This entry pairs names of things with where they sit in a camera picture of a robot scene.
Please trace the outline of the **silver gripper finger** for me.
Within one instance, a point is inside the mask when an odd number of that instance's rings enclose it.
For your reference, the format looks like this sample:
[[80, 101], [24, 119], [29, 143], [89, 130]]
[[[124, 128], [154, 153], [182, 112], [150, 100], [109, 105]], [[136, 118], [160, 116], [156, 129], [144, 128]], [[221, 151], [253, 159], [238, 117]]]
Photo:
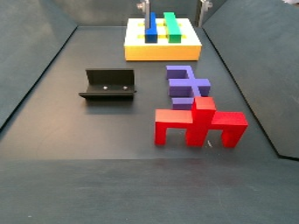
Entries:
[[204, 14], [209, 10], [210, 7], [212, 7], [210, 0], [200, 0], [198, 26], [201, 26], [201, 24], [202, 24]]
[[136, 4], [136, 8], [144, 13], [144, 28], [148, 29], [150, 27], [150, 3], [149, 0], [140, 0]]

